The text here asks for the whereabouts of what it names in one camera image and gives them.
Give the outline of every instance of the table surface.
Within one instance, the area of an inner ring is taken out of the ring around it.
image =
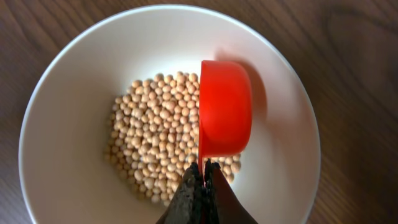
[[[94,23],[159,3],[233,16],[260,32],[294,67],[314,107],[322,144],[309,223],[398,223],[398,1],[393,0],[0,0],[0,223],[31,223],[19,185],[18,140],[45,68]]]

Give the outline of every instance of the wooden table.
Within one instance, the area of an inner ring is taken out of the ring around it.
[[[233,16],[259,31],[294,67],[322,144],[309,223],[398,223],[393,0],[0,0],[0,223],[31,223],[19,185],[18,140],[29,97],[47,65],[94,23],[158,3]]]

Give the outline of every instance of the measuring cup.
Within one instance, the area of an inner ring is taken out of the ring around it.
[[[248,144],[252,91],[248,74],[238,63],[204,60],[199,99],[199,171],[203,157],[232,156]]]

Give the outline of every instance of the bowl rim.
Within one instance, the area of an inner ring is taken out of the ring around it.
[[[77,35],[73,40],[71,40],[58,54],[57,56],[55,56],[55,58],[51,61],[50,65],[45,69],[44,73],[42,74],[42,76],[40,77],[39,81],[37,82],[32,95],[29,99],[29,102],[27,104],[26,110],[25,110],[25,114],[24,114],[24,119],[22,121],[22,126],[21,126],[21,133],[19,135],[19,147],[18,147],[18,169],[19,169],[19,181],[21,183],[21,190],[22,190],[22,196],[24,198],[24,202],[27,208],[27,211],[29,213],[30,219],[32,220],[33,223],[37,223],[36,219],[35,219],[35,215],[33,214],[32,208],[30,207],[30,201],[29,201],[29,196],[27,194],[27,191],[25,189],[25,178],[24,178],[24,165],[22,163],[23,160],[23,148],[24,148],[24,135],[25,135],[25,128],[27,125],[27,121],[29,120],[29,115],[30,115],[30,110],[32,109],[33,104],[36,101],[36,97],[38,92],[40,91],[40,87],[44,84],[44,82],[46,81],[49,73],[52,71],[53,67],[55,66],[55,64],[77,43],[79,42],[82,38],[84,38],[85,36],[87,36],[89,33],[93,32],[94,30],[96,30],[97,28],[104,26],[110,22],[113,22],[117,19],[120,19],[122,17],[125,16],[129,16],[132,14],[137,14],[140,12],[147,12],[147,11],[158,11],[158,10],[168,10],[168,9],[179,9],[179,10],[183,10],[183,11],[193,11],[193,12],[200,12],[203,14],[208,14],[209,16],[215,16],[215,17],[219,17],[220,19],[224,19],[228,22],[231,22],[237,26],[239,26],[240,28],[250,32],[253,36],[257,37],[261,42],[263,42],[264,44],[266,44],[282,61],[283,63],[287,66],[287,68],[290,70],[290,72],[292,72],[292,74],[294,74],[299,82],[300,82],[300,87],[303,90],[303,92],[305,93],[305,97],[307,99],[307,101],[309,102],[310,105],[310,112],[312,114],[312,118],[315,124],[315,130],[316,130],[316,140],[317,140],[317,153],[318,153],[318,167],[317,167],[317,181],[316,181],[316,186],[315,186],[315,190],[313,192],[312,195],[312,199],[311,199],[311,206],[309,206],[307,208],[306,214],[304,216],[304,219],[302,220],[303,222],[306,222],[310,216],[310,213],[312,211],[314,202],[315,202],[315,197],[317,195],[317,191],[318,191],[318,186],[319,186],[319,180],[320,180],[320,168],[321,168],[321,147],[320,147],[320,135],[319,135],[319,128],[318,128],[318,123],[317,123],[317,118],[315,116],[315,112],[313,110],[313,106],[311,104],[310,98],[307,94],[307,92],[305,91],[305,88],[303,86],[303,83],[301,82],[299,76],[297,75],[297,73],[295,72],[295,70],[293,69],[293,67],[290,65],[290,63],[286,60],[286,58],[265,38],[263,37],[260,33],[258,33],[257,31],[255,31],[253,28],[249,27],[248,25],[246,25],[245,23],[231,17],[228,16],[226,14],[223,14],[221,12],[218,11],[214,11],[212,9],[207,9],[204,7],[198,7],[198,6],[191,6],[191,5],[184,5],[184,4],[156,4],[156,5],[150,5],[150,6],[142,6],[142,7],[137,7],[134,9],[128,9],[126,11],[122,11],[119,12],[115,15],[112,15],[110,17],[107,17],[99,22],[97,22],[96,24],[92,25],[91,27],[87,28],[86,30],[84,30],[81,34]]]

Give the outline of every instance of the white bowl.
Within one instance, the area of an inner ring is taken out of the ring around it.
[[[36,223],[154,223],[164,207],[140,202],[103,161],[115,96],[135,79],[202,60],[234,60],[253,85],[252,135],[232,188],[259,223],[304,222],[320,173],[310,100],[292,67],[250,27],[191,6],[142,7],[70,42],[37,84],[19,143],[22,192]]]

